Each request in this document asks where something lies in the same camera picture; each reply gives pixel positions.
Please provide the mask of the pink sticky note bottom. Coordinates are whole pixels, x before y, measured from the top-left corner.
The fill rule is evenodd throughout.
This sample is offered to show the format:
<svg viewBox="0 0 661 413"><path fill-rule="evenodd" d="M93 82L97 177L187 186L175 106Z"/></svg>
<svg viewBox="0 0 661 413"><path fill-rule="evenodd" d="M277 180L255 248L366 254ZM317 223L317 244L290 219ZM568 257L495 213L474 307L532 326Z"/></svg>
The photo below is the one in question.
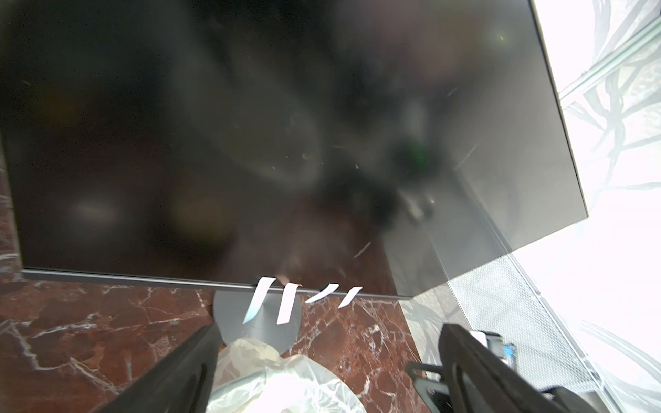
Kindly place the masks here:
<svg viewBox="0 0 661 413"><path fill-rule="evenodd" d="M292 312L294 311L294 304L297 299L297 290L299 284L289 282L285 285L282 292L282 299L277 316L276 323L278 325L286 325L290 322Z"/></svg>

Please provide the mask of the grey bin with plastic bag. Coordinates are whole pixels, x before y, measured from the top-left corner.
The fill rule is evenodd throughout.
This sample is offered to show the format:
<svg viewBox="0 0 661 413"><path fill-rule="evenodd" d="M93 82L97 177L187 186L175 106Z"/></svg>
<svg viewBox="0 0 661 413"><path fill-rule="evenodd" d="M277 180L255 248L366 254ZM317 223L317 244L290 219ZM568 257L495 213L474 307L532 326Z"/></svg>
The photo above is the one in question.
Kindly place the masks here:
<svg viewBox="0 0 661 413"><path fill-rule="evenodd" d="M220 351L208 412L364 412L359 397L327 368L270 345L239 339Z"/></svg>

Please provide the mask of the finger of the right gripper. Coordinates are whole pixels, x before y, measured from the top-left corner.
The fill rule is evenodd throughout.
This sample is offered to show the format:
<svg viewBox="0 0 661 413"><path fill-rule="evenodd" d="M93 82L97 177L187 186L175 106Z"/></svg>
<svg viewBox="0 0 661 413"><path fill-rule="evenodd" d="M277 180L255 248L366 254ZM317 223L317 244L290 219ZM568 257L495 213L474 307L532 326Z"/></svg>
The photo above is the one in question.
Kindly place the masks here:
<svg viewBox="0 0 661 413"><path fill-rule="evenodd" d="M430 412L452 411L450 392L442 379L442 367L409 361L406 373L410 377L418 396Z"/></svg>

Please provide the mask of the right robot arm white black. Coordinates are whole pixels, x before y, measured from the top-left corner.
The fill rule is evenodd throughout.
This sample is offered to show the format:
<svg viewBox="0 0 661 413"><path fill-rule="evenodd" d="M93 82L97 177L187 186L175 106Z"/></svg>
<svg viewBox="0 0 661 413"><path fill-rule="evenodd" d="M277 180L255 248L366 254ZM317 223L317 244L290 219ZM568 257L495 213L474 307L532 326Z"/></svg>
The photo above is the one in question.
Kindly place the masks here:
<svg viewBox="0 0 661 413"><path fill-rule="evenodd" d="M441 366L409 361L406 373L430 412L454 412ZM567 412L597 412L586 400L564 387L547 389L542 395Z"/></svg>

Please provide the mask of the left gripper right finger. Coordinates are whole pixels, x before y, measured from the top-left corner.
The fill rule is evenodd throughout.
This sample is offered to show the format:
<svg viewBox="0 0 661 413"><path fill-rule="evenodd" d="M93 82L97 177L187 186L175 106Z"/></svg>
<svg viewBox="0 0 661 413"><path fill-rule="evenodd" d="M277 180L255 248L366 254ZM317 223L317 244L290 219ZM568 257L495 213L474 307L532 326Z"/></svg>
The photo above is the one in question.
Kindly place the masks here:
<svg viewBox="0 0 661 413"><path fill-rule="evenodd" d="M455 412L561 412L460 325L445 324L438 344Z"/></svg>

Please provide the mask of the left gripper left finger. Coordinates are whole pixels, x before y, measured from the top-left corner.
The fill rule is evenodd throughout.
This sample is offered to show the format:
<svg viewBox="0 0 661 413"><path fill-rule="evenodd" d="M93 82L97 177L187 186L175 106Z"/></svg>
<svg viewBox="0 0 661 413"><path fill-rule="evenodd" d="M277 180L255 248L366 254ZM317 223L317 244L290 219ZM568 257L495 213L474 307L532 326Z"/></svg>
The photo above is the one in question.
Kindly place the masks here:
<svg viewBox="0 0 661 413"><path fill-rule="evenodd" d="M217 325L201 327L101 411L204 413L220 344Z"/></svg>

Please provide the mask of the blue sticky note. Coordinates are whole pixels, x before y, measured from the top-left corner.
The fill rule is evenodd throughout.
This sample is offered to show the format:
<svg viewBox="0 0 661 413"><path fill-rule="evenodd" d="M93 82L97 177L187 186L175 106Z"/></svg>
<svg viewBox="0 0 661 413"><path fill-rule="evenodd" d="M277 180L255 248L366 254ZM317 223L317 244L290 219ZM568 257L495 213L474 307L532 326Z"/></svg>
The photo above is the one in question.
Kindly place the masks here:
<svg viewBox="0 0 661 413"><path fill-rule="evenodd" d="M318 302L329 295L335 293L337 289L339 288L339 285L337 283L329 283L326 287L324 287L321 291L318 293L314 294L312 297L306 300L306 304L312 304L315 302Z"/></svg>
<svg viewBox="0 0 661 413"><path fill-rule="evenodd" d="M361 286L351 287L351 289L349 289L347 294L345 294L344 298L340 302L338 309L349 306L353 299L359 294L359 292L361 292L361 290L363 290Z"/></svg>
<svg viewBox="0 0 661 413"><path fill-rule="evenodd" d="M244 315L243 324L251 322L256 315L258 315L260 309L262 308L263 302L265 301L271 286L276 281L274 277L262 277L259 282L256 284L254 294L251 298L251 302L248 306L248 309Z"/></svg>

